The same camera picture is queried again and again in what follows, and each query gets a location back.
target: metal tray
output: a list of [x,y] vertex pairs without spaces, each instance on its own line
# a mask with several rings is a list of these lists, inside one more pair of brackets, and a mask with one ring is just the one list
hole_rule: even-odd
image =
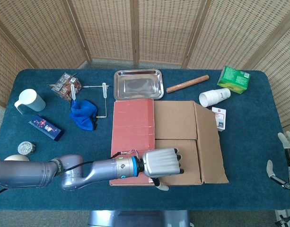
[[116,100],[160,99],[163,95],[163,79],[159,70],[120,70],[114,74]]

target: table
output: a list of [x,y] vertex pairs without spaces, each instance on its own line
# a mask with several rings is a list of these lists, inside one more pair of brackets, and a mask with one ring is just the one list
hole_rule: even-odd
[[[30,161],[49,161],[66,154],[80,154],[84,161],[110,157],[113,120],[113,76],[117,70],[23,70],[14,82],[0,129],[0,159],[17,154],[18,144],[30,141],[36,151]],[[85,85],[106,82],[107,115],[99,119],[95,131],[83,131],[69,118],[70,104],[50,90],[64,73],[78,73]],[[194,100],[199,103],[201,92],[218,89],[220,70],[161,70],[164,88],[205,74],[208,81],[171,94],[162,100]],[[109,182],[88,185],[77,191],[63,191],[61,178],[56,177],[45,188],[12,189],[0,194],[0,210],[271,210],[290,208],[290,192],[271,181],[266,163],[271,159],[277,176],[288,178],[285,155],[277,133],[281,124],[266,75],[251,74],[248,90],[233,93],[229,99],[215,105],[227,110],[226,130],[219,132],[228,184],[173,186],[168,192],[150,186],[111,187]],[[37,114],[23,107],[21,115],[14,107],[20,92],[35,89],[46,101],[39,112],[65,130],[56,142],[28,124]],[[104,113],[101,88],[84,88],[78,99],[89,99]]]

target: box flap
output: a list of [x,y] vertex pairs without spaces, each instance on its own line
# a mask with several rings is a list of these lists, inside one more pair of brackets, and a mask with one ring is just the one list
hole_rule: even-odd
[[205,183],[228,183],[222,160],[215,114],[195,102],[194,109],[202,180]]
[[[136,149],[142,156],[145,151],[154,149],[153,105],[153,99],[116,101],[114,103],[111,155],[118,151]],[[149,177],[140,173],[139,177],[111,180],[110,185],[149,184],[150,181]]]
[[197,139],[194,105],[190,101],[154,101],[155,139]]
[[166,185],[199,185],[202,184],[197,155],[196,140],[155,140],[155,148],[177,148],[182,159],[179,161],[183,174],[161,177]]

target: blue towel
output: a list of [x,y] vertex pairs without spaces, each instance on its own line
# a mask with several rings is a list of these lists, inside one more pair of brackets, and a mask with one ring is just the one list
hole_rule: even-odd
[[88,100],[75,100],[71,102],[69,116],[81,129],[93,131],[97,120],[97,107]]

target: white paper cup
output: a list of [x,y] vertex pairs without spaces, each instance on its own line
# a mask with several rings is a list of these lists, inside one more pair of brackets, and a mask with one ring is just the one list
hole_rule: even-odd
[[42,111],[46,106],[44,100],[33,89],[22,91],[18,97],[18,101],[14,103],[14,106],[21,114],[23,113],[18,106],[22,104],[37,112]]
[[206,91],[200,94],[200,104],[203,107],[215,105],[231,96],[228,88]]

